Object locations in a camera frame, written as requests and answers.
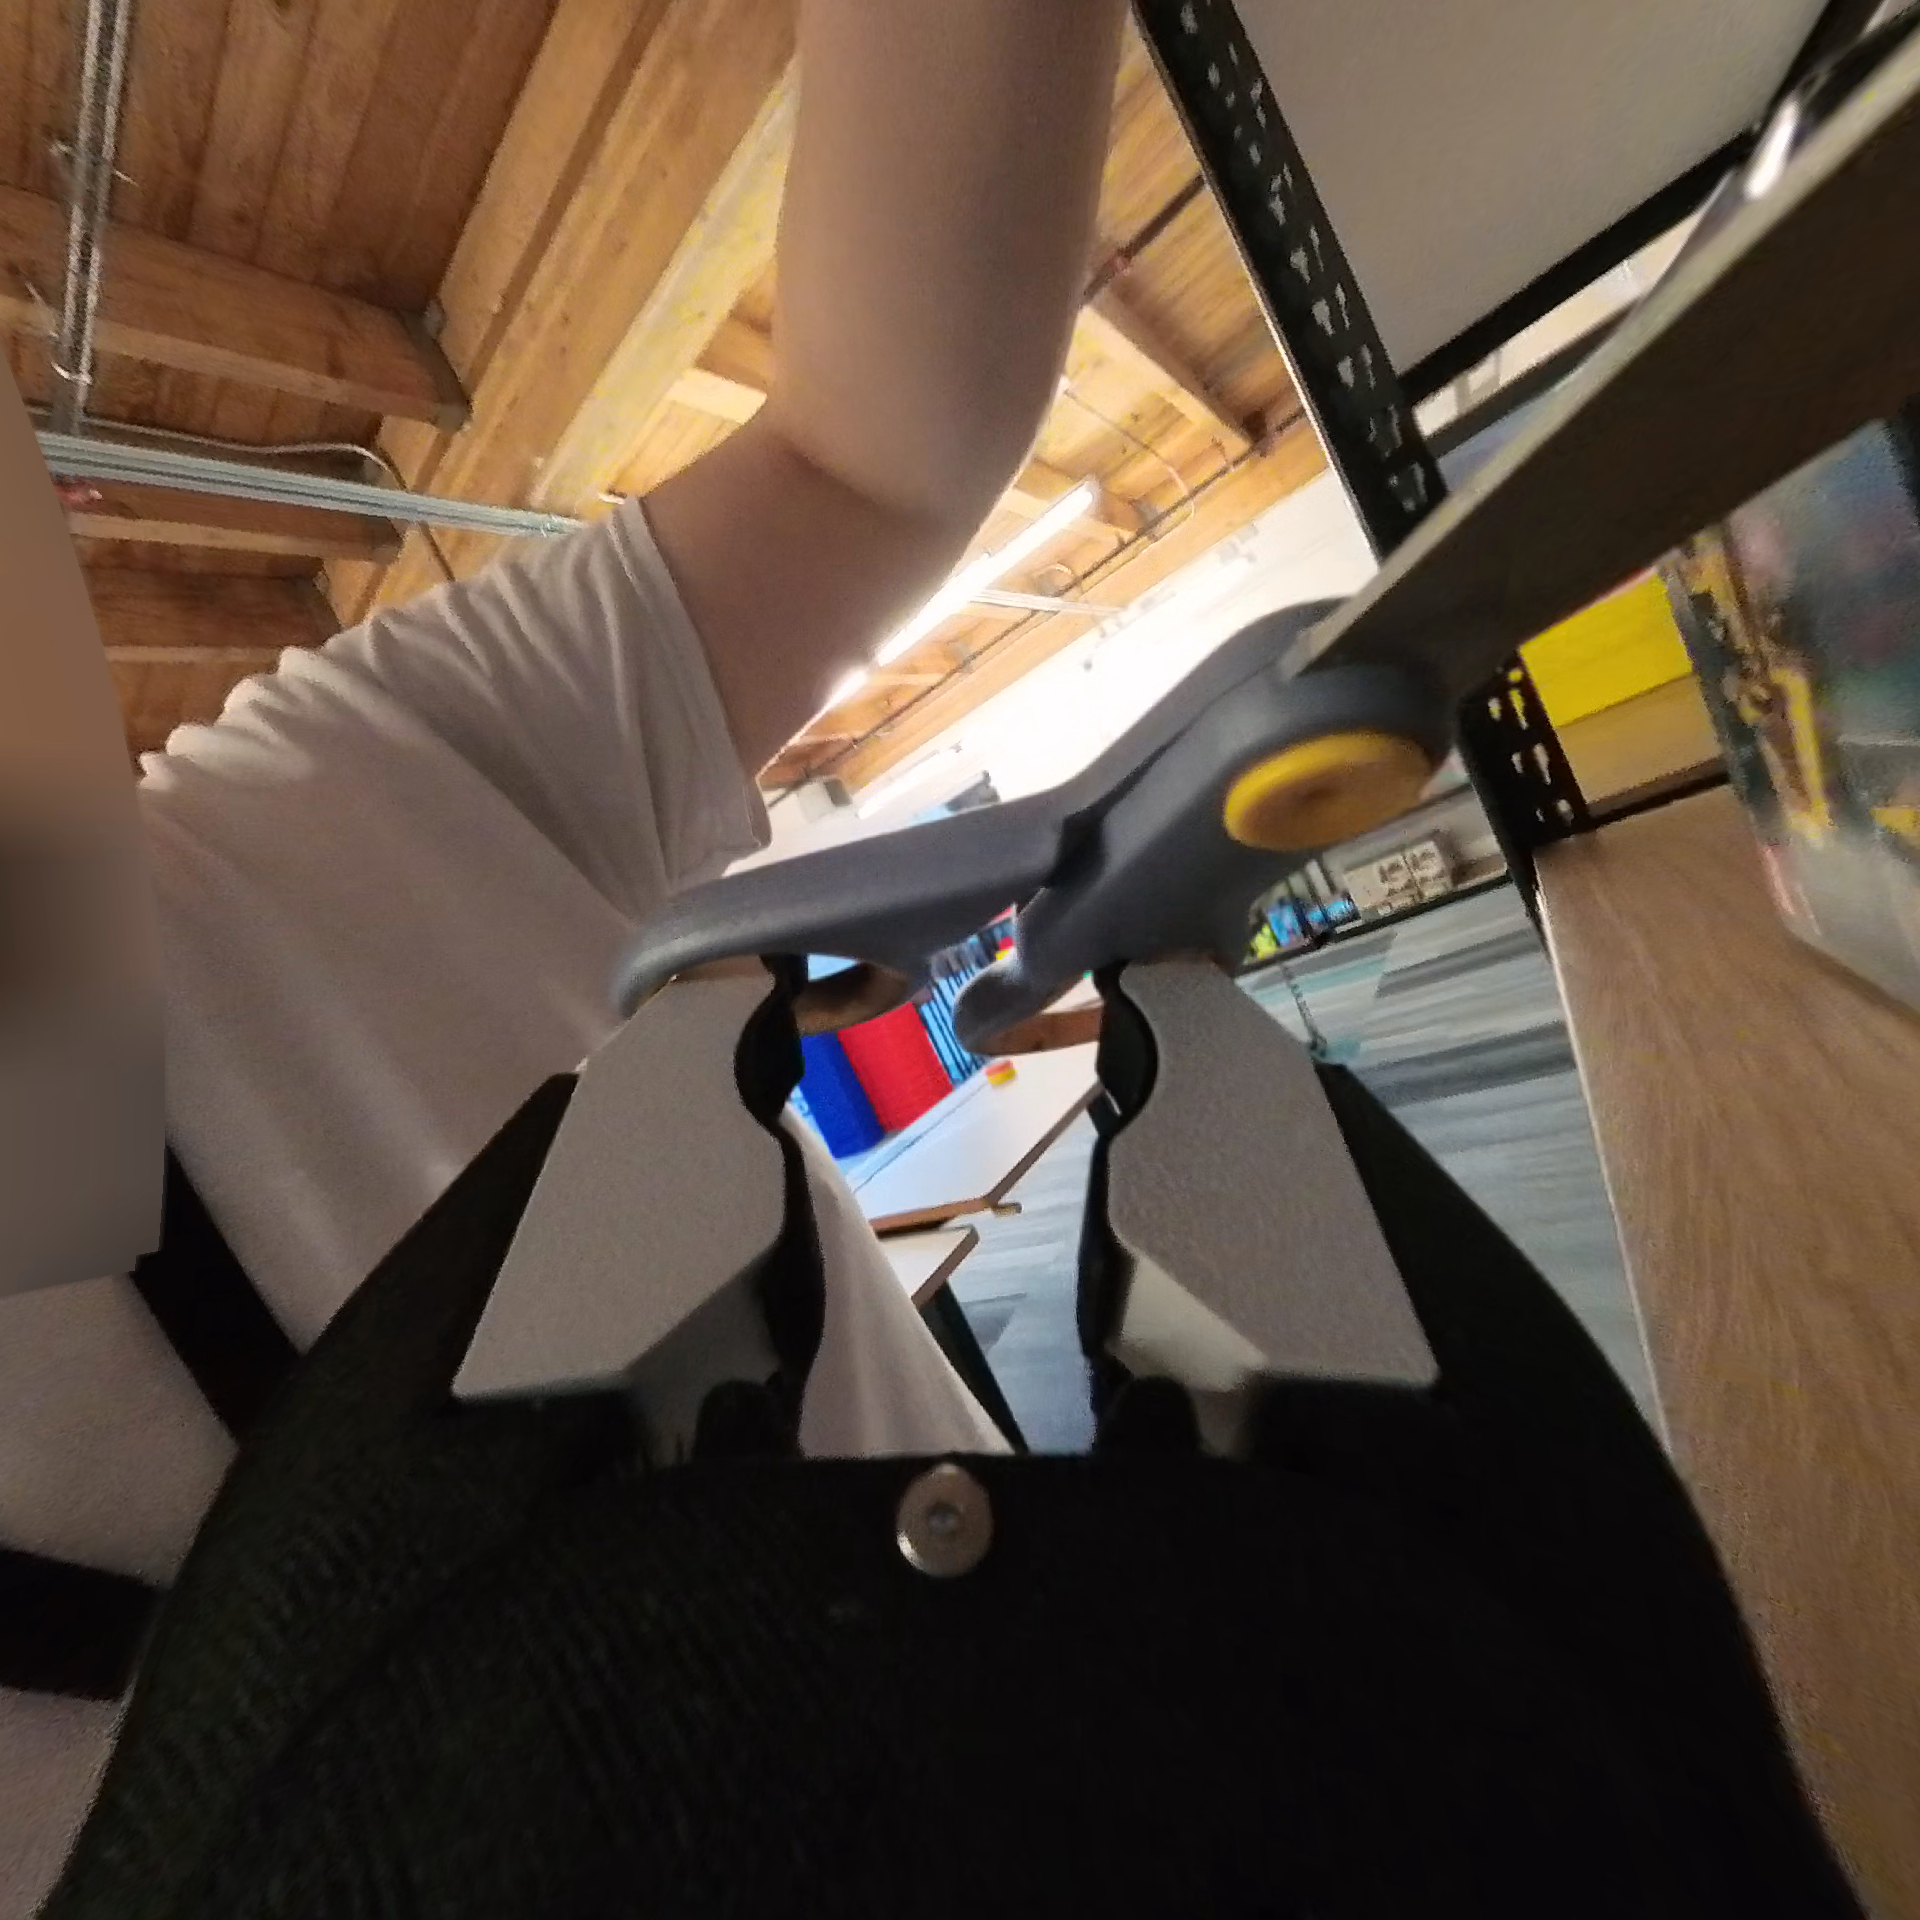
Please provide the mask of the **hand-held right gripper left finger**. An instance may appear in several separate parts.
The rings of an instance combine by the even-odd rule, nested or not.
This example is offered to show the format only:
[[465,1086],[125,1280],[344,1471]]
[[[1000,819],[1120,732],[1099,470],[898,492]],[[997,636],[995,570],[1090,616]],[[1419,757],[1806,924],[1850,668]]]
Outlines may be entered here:
[[614,1395],[641,1443],[795,1443],[824,1339],[789,983],[693,969],[578,1070],[449,1382],[465,1406]]

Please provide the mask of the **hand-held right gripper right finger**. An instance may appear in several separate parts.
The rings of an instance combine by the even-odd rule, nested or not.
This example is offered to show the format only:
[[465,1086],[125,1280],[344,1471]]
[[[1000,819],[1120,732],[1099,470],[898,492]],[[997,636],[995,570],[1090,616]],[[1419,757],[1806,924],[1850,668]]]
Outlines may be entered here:
[[1096,980],[1075,1333],[1101,1392],[1164,1380],[1199,1424],[1287,1385],[1419,1395],[1412,1289],[1309,1050],[1211,962]]

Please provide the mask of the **grey yellow scissors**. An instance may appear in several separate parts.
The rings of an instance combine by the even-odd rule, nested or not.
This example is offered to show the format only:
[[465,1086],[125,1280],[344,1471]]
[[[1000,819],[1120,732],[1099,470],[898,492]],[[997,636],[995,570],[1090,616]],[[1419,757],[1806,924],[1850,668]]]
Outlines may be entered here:
[[1259,616],[1025,798],[707,882],[615,976],[838,956],[910,976],[1014,909],[961,992],[994,1049],[1075,979],[1211,952],[1292,857],[1410,810],[1524,644],[1915,398],[1915,5],[1795,88],[1667,274],[1348,598]]

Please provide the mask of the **small black yellow toy box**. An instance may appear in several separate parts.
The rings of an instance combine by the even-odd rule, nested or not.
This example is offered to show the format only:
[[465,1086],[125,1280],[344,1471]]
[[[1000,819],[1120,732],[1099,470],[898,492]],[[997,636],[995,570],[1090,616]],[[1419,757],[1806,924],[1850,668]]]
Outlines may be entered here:
[[1779,918],[1915,1008],[1915,404],[1684,540],[1657,574]]

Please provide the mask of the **person's left forearm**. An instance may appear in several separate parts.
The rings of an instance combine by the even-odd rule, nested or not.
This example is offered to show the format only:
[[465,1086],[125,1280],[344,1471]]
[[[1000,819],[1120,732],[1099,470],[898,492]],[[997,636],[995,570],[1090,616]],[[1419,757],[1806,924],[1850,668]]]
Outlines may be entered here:
[[797,7],[767,397],[639,508],[748,784],[947,583],[1040,434],[1127,16]]

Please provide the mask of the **blue foam block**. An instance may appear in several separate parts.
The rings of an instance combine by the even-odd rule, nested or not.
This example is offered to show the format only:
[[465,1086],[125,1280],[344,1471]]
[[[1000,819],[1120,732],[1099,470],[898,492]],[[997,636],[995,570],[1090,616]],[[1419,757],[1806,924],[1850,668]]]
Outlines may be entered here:
[[793,1113],[818,1135],[835,1163],[863,1156],[886,1136],[835,1033],[802,1039],[802,1078],[789,1099]]

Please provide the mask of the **red foam block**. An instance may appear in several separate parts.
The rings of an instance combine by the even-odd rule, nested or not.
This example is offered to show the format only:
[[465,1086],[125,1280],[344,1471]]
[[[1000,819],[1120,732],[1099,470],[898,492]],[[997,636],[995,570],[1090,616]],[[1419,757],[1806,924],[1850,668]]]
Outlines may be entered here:
[[833,1039],[886,1138],[921,1121],[954,1088],[951,1070],[911,1001],[843,1027]]

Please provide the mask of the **person's trouser leg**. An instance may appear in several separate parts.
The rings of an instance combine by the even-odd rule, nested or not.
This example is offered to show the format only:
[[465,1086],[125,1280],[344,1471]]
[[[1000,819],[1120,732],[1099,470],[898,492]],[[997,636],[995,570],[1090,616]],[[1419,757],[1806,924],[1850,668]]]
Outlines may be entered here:
[[130,1280],[3,1301],[3,1546],[168,1586],[231,1458]]

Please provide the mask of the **yellow plastic bin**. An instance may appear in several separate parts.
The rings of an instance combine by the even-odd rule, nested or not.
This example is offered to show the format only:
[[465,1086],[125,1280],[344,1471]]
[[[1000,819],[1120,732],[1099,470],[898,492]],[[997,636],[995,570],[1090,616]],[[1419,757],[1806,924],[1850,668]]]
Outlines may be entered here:
[[1556,731],[1691,675],[1667,585],[1655,573],[1643,573],[1525,641],[1520,660]]

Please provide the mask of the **long ceiling light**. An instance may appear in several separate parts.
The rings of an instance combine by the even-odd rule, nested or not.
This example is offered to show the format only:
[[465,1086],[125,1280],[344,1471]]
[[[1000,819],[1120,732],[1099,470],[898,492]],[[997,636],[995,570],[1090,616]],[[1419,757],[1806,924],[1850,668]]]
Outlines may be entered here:
[[949,574],[940,589],[876,648],[873,667],[891,667],[902,660],[956,613],[975,605],[981,594],[995,590],[1053,540],[1091,518],[1091,511],[1099,501],[1101,485],[1096,478],[1088,476],[1070,485],[1067,492],[1050,503],[1040,516],[1028,521],[1015,536],[969,558]]

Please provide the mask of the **metal ceiling conduit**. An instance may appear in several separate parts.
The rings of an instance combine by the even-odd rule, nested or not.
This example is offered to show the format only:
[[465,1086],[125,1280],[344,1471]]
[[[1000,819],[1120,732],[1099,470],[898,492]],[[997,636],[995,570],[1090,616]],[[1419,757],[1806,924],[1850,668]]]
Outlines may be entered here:
[[115,445],[58,434],[50,429],[35,429],[34,438],[48,472],[71,482],[141,485],[253,507],[378,516],[431,530],[500,539],[563,539],[583,528],[583,521],[565,514],[267,468],[161,446]]

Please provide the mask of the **black metal rack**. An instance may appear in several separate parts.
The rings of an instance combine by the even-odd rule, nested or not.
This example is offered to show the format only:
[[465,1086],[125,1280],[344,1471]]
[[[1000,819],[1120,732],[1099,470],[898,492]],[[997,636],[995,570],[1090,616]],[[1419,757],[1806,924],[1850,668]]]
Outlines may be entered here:
[[1643,300],[1455,491],[1233,5],[1139,35],[1377,554],[1226,699],[1214,809],[1259,857],[1407,813],[1510,656],[1915,398],[1915,5],[1792,88]]

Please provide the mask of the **wooden rack shelf board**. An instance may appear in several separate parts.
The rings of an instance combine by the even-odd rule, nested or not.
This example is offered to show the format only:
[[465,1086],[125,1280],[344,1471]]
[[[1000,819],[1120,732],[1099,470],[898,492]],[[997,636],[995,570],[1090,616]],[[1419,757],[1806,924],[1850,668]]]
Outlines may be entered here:
[[1404,376],[1744,135],[1825,11],[1238,5]]

